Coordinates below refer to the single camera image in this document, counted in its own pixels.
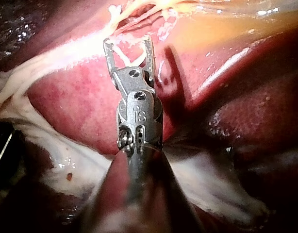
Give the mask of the right arm instrument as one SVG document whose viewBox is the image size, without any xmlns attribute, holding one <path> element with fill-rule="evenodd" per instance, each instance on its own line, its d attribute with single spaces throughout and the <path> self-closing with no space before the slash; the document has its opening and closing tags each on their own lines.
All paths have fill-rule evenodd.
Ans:
<svg viewBox="0 0 298 233">
<path fill-rule="evenodd" d="M 163 108 L 153 77 L 141 67 L 114 68 L 112 81 L 121 93 L 117 107 L 117 146 L 131 156 L 144 144 L 162 147 Z"/>
</svg>

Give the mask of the right arm instrument jaw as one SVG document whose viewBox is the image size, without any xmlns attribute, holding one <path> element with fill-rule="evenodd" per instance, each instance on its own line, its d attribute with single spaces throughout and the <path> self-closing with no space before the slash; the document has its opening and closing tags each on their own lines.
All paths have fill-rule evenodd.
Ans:
<svg viewBox="0 0 298 233">
<path fill-rule="evenodd" d="M 106 63 L 108 67 L 109 73 L 113 73 L 117 70 L 115 59 L 114 59 L 114 50 L 113 50 L 113 43 L 109 42 L 109 38 L 104 39 L 103 41 L 103 49 L 105 53 Z"/>
<path fill-rule="evenodd" d="M 154 70 L 155 70 L 155 56 L 154 56 L 154 47 L 152 39 L 150 37 L 144 40 L 145 49 L 146 49 L 146 66 L 145 71 L 149 74 L 149 81 L 154 79 Z"/>
</svg>

